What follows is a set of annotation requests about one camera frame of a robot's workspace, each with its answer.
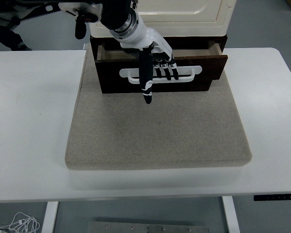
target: white drawer handle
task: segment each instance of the white drawer handle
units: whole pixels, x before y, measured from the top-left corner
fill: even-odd
[[[156,78],[154,76],[153,83],[188,83],[193,81],[195,75],[200,74],[203,70],[201,66],[177,67],[177,69],[179,73],[179,80],[175,80],[173,77],[171,80],[167,80],[167,78]],[[128,81],[132,84],[139,84],[138,68],[121,69],[120,76],[122,78],[128,78]]]

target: dark wooden drawer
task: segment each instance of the dark wooden drawer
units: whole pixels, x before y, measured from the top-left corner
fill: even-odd
[[[222,44],[215,40],[204,39],[203,43],[190,37],[180,40],[166,39],[173,48],[173,56],[178,67],[201,66],[199,74],[191,75],[193,80],[187,82],[155,83],[152,86],[153,92],[187,92],[187,91],[208,91],[212,80],[220,78],[227,56],[222,55]],[[95,64],[101,91],[104,94],[111,93],[136,93],[141,92],[139,85],[132,84],[128,78],[122,78],[120,71],[124,69],[137,69],[138,60],[133,56],[124,53],[117,47],[117,44],[107,38],[106,41],[91,38]],[[190,74],[183,74],[181,77],[188,77]]]

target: robotic arm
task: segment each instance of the robotic arm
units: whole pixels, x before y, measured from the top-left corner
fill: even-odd
[[[172,49],[165,39],[153,28],[147,27],[136,11],[137,1],[96,0],[89,3],[60,3],[59,7],[76,17],[76,37],[83,38],[86,28],[84,22],[100,21],[111,35],[120,43],[124,52],[139,59],[139,83],[146,103],[152,101],[153,67],[158,77],[162,77],[160,67],[166,78],[178,80],[176,62]]]

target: cable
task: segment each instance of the cable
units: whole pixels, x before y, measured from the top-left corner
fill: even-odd
[[[17,215],[22,214],[21,217],[27,217],[20,220],[17,219]],[[29,215],[24,214],[23,212],[18,212],[14,215],[14,218],[11,224],[6,226],[1,226],[0,230],[8,229],[10,231],[14,231],[15,233],[36,233],[36,231],[40,228],[40,223]]]

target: felt pad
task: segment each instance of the felt pad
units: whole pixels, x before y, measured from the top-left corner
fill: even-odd
[[[68,168],[242,166],[251,157],[224,72],[207,92],[153,93],[146,104],[141,93],[102,94],[88,50],[66,148]]]

